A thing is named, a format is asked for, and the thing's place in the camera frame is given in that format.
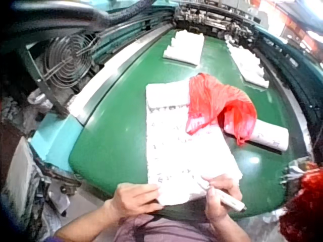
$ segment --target white marker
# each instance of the white marker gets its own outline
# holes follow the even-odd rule
[[[196,175],[193,176],[195,181],[199,184],[199,186],[204,189],[206,192],[209,189],[209,183],[205,180],[203,180],[200,176]],[[223,192],[220,189],[216,189],[217,195],[220,196],[220,200],[225,205],[229,206],[230,208],[233,208],[237,212],[244,212],[247,210],[246,205],[244,205],[243,202],[239,201],[238,199],[235,199],[234,197],[230,196],[229,194]]]
[[[221,202],[225,205],[229,206],[230,208],[233,208],[237,212],[244,212],[247,210],[247,207],[244,205],[243,202],[239,201],[238,199],[235,199],[234,197],[219,189],[216,189],[216,191],[217,195],[220,196]]]

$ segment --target hand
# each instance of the hand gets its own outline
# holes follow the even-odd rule
[[[162,205],[152,202],[158,196],[158,186],[155,184],[122,183],[118,185],[114,197],[105,202],[105,206],[109,207],[110,212],[118,219],[136,216],[162,209]]]
[[[205,214],[210,222],[220,221],[228,215],[228,210],[230,208],[226,205],[221,204],[220,197],[217,196],[216,189],[224,190],[232,197],[241,201],[242,194],[240,192],[239,186],[232,178],[229,178],[226,174],[222,174],[215,178],[202,178],[208,181],[210,184],[210,188],[208,189],[206,194]]]

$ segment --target finger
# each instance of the finger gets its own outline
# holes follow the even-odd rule
[[[129,189],[129,192],[131,192],[132,197],[139,196],[141,194],[149,193],[155,190],[158,190],[158,185],[156,184],[137,184],[132,186]]]
[[[203,180],[206,180],[206,181],[214,181],[214,180],[223,180],[223,179],[227,179],[227,178],[230,178],[227,174],[222,174],[222,175],[219,175],[219,176],[216,176],[216,177],[210,177],[210,176],[205,176],[205,175],[202,175],[201,176]]]
[[[215,180],[215,181],[213,180],[210,182],[210,185],[217,189],[225,189],[235,199],[239,201],[242,200],[242,194],[239,189],[238,183],[231,178]]]
[[[150,204],[146,204],[140,207],[140,212],[141,213],[152,213],[154,211],[163,209],[164,206],[162,206],[159,203],[150,203]]]
[[[221,200],[220,197],[217,196],[216,194],[216,190],[214,187],[210,187],[207,190],[207,194],[206,194],[206,202],[207,204],[212,208],[214,207],[218,207],[221,205]]]
[[[136,204],[138,206],[141,206],[143,204],[149,203],[159,197],[160,193],[158,190],[149,192],[149,193],[144,193],[136,196],[134,199],[136,200]]]

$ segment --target red plastic bag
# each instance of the red plastic bag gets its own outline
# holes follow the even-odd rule
[[[257,111],[242,90],[224,85],[215,77],[199,73],[190,78],[190,104],[186,132],[190,135],[208,124],[217,124],[220,113],[224,126],[235,135],[238,145],[250,139],[257,120]]]

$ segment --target cooling fan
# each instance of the cooling fan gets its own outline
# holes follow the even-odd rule
[[[53,39],[44,54],[44,78],[62,89],[75,86],[91,68],[97,44],[95,34]]]

